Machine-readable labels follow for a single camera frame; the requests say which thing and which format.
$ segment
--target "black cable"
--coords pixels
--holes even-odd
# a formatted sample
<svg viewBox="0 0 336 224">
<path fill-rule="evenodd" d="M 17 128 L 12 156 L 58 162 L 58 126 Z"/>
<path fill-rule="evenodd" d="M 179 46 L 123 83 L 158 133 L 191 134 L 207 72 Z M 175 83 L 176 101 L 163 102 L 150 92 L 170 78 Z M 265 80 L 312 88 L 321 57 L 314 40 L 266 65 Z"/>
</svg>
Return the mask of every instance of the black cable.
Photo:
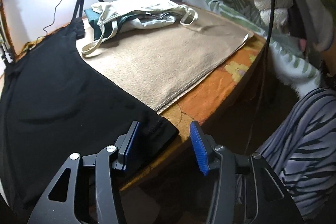
<svg viewBox="0 0 336 224">
<path fill-rule="evenodd" d="M 54 23 L 55 23 L 56 9 L 57 9 L 57 7 L 61 4 L 61 2 L 62 2 L 62 0 L 55 6 L 55 11 L 54 11 L 54 16 L 53 16 L 53 21 L 52 21 L 52 23 L 51 23 L 50 25 L 45 26 L 45 27 L 43 28 L 43 30 L 45 31 L 46 35 L 44 35 L 44 36 L 42 36 L 42 37 L 38 37 L 38 38 L 36 39 L 36 41 L 38 41 L 39 38 L 43 38 L 43 37 L 46 37 L 46 36 L 48 35 L 48 32 L 46 31 L 46 28 L 51 27 L 52 25 L 54 25 Z"/>
<path fill-rule="evenodd" d="M 252 134 L 253 134 L 254 122 L 255 122 L 255 119 L 257 117 L 258 111 L 260 109 L 261 100 L 263 98 L 263 93 L 264 93 L 264 89 L 265 89 L 265 80 L 266 80 L 266 72 L 267 72 L 267 64 L 268 64 L 268 48 L 269 48 L 269 43 L 271 41 L 272 30 L 273 30 L 274 11 L 275 11 L 275 0 L 271 0 L 271 15 L 270 15 L 270 18 L 269 18 L 268 35 L 267 35 L 267 40 L 266 40 L 265 49 L 264 49 L 264 53 L 263 53 L 263 58 L 264 58 L 263 59 L 263 74 L 262 74 L 260 95 L 259 95 L 259 99 L 258 99 L 258 102 L 257 102 L 256 110 L 255 110 L 255 113 L 254 113 L 254 116 L 253 116 L 253 119 L 252 119 L 249 138 L 247 140 L 244 155 L 246 155 L 247 150 L 250 146 L 250 142 L 251 142 L 251 138 L 252 138 Z"/>
</svg>

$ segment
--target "yellow flower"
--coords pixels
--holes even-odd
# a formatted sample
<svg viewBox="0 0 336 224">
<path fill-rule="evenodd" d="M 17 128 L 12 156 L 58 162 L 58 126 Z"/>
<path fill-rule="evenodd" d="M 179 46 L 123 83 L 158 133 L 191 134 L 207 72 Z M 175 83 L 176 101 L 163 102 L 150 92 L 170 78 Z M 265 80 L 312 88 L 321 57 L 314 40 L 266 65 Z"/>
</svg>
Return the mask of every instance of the yellow flower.
<svg viewBox="0 0 336 224">
<path fill-rule="evenodd" d="M 235 61 L 231 61 L 229 63 L 229 65 L 226 65 L 224 67 L 224 69 L 232 74 L 232 79 L 235 82 L 239 82 L 241 80 L 241 78 L 244 76 L 244 74 L 247 72 L 248 70 L 248 66 L 244 65 L 244 64 L 238 64 Z"/>
<path fill-rule="evenodd" d="M 252 54 L 249 55 L 249 59 L 250 59 L 251 63 L 253 63 L 256 58 L 257 57 L 255 55 L 252 55 Z"/>
</svg>

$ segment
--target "beige cloth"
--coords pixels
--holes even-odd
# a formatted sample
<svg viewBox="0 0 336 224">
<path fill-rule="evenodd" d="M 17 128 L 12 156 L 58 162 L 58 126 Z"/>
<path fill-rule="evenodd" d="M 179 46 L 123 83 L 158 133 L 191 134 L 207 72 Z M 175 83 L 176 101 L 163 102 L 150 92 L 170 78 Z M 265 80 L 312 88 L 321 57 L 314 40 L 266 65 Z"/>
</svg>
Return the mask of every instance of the beige cloth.
<svg viewBox="0 0 336 224">
<path fill-rule="evenodd" d="M 240 48 L 249 33 L 221 16 L 196 11 L 198 21 L 189 27 L 175 23 L 122 33 L 84 60 L 161 113 Z M 79 52 L 93 41 L 93 29 L 87 20 L 85 24 L 86 37 L 77 41 Z"/>
</svg>

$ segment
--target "silver screw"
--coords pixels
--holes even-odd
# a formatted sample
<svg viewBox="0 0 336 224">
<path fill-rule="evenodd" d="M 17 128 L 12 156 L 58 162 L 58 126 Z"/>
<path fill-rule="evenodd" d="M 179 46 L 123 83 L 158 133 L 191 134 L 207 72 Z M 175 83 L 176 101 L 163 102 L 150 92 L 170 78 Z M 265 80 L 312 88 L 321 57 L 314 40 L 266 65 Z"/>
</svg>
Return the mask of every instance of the silver screw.
<svg viewBox="0 0 336 224">
<path fill-rule="evenodd" d="M 72 160 L 76 160 L 76 159 L 78 159 L 79 158 L 79 154 L 78 153 L 72 153 L 71 155 L 70 155 L 70 159 L 72 159 Z"/>
<path fill-rule="evenodd" d="M 254 152 L 254 153 L 252 154 L 252 157 L 255 158 L 256 160 L 261 159 L 261 155 L 260 155 L 259 153 L 257 153 L 257 152 Z"/>
<path fill-rule="evenodd" d="M 110 145 L 106 147 L 107 152 L 114 152 L 116 151 L 117 147 L 115 145 Z"/>
<path fill-rule="evenodd" d="M 222 145 L 216 145 L 216 147 L 215 147 L 215 150 L 218 151 L 218 152 L 223 151 L 223 149 L 224 149 L 224 146 L 222 146 Z"/>
</svg>

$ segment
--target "black garment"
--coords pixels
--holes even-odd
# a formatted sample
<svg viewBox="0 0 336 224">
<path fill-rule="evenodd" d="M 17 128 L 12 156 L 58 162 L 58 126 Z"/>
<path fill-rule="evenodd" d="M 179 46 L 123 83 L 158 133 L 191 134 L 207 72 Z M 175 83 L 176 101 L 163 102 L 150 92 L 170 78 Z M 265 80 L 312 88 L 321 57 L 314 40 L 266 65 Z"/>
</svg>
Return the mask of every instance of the black garment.
<svg viewBox="0 0 336 224">
<path fill-rule="evenodd" d="M 143 163 L 177 129 L 82 60 L 75 19 L 5 71 L 1 96 L 0 176 L 10 207 L 23 220 L 71 153 L 98 153 L 142 123 Z"/>
</svg>

